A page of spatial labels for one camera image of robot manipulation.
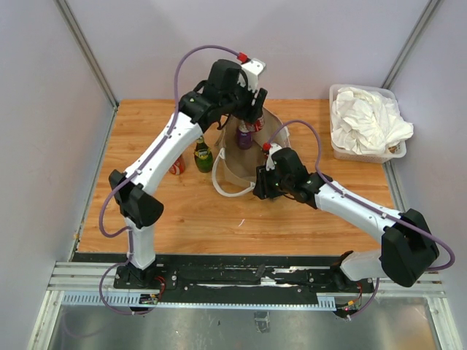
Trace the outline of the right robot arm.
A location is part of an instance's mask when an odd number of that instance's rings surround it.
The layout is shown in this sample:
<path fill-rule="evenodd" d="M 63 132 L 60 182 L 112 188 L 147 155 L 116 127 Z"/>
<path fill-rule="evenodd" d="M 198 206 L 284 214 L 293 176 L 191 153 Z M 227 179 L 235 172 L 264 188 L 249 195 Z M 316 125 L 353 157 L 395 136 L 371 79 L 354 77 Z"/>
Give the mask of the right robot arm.
<path fill-rule="evenodd" d="M 411 287 L 439 257 L 424 216 L 378 206 L 318 172 L 310 173 L 289 147 L 265 144 L 266 162 L 256 169 L 253 193 L 261 200 L 290 196 L 313 209 L 326 211 L 370 235 L 380 248 L 348 251 L 333 264 L 331 284 L 346 292 L 363 279 L 389 278 Z"/>

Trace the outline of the tan canvas tote bag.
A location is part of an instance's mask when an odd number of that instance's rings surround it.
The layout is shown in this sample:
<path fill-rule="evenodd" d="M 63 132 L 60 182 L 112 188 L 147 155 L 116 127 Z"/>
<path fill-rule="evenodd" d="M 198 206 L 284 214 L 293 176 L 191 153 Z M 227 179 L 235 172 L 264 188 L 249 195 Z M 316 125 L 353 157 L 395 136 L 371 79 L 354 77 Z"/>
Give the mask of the tan canvas tote bag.
<path fill-rule="evenodd" d="M 280 128 L 282 121 L 276 115 L 267 108 L 263 108 L 260 121 L 263 125 L 260 130 L 250 134 L 252 145 L 248 149 L 241 149 L 237 144 L 236 135 L 240 124 L 238 119 L 229 120 L 221 131 L 216 142 L 218 154 L 211 172 L 212 184 L 220 195 L 235 198 L 253 190 L 256 181 L 256 168 L 266 162 L 262 146 L 269 141 L 271 136 L 274 137 L 275 144 L 281 147 L 290 146 L 290 133 L 287 128 Z M 223 169 L 223 181 L 236 185 L 242 190 L 235 193 L 224 191 L 217 180 L 219 168 Z"/>

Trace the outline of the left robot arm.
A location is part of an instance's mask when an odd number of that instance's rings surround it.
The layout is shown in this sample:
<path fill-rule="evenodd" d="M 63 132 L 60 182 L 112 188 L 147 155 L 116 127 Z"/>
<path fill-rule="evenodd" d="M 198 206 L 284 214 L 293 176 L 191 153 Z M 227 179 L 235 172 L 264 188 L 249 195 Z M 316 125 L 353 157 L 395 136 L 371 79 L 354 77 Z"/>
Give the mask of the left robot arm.
<path fill-rule="evenodd" d="M 261 115 L 267 92 L 259 76 L 266 65 L 248 58 L 244 63 L 219 59 L 209 76 L 178 101 L 166 127 L 154 142 L 123 172 L 109 175 L 112 194 L 128 230 L 128 259 L 119 275 L 128 287 L 151 287 L 156 280 L 155 223 L 163 204 L 154 198 L 161 180 L 176 159 L 223 116 L 249 123 Z"/>

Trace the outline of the purple soda can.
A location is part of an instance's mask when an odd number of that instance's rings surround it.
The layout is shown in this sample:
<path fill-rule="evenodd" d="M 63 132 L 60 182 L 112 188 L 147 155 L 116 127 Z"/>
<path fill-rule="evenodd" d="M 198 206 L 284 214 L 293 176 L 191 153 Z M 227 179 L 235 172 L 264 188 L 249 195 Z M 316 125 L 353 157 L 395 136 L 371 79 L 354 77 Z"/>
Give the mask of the purple soda can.
<path fill-rule="evenodd" d="M 236 144 L 239 149 L 249 149 L 252 146 L 252 134 L 244 124 L 236 129 Z"/>

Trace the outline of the green glass bottle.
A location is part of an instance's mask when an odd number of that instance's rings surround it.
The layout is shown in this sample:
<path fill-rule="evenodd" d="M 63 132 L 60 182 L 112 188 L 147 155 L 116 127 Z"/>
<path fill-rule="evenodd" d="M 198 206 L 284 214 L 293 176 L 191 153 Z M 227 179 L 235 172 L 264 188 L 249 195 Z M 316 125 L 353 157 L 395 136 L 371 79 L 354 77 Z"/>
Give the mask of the green glass bottle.
<path fill-rule="evenodd" d="M 209 173 L 212 170 L 214 164 L 214 157 L 211 149 L 206 144 L 203 136 L 200 136 L 196 140 L 194 160 L 198 170 L 201 173 Z"/>

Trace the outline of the red Coke can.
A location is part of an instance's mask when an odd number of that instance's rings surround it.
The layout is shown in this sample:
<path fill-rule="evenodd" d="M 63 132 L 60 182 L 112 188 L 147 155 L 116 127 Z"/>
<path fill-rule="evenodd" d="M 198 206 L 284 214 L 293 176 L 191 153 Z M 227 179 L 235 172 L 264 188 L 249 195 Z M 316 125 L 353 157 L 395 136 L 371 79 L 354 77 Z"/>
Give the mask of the red Coke can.
<path fill-rule="evenodd" d="M 261 131 L 265 125 L 263 113 L 260 114 L 255 122 L 246 122 L 245 125 L 247 126 L 247 130 L 251 133 Z"/>
<path fill-rule="evenodd" d="M 180 175 L 185 172 L 185 160 L 183 155 L 180 155 L 169 169 L 169 172 L 173 175 Z"/>

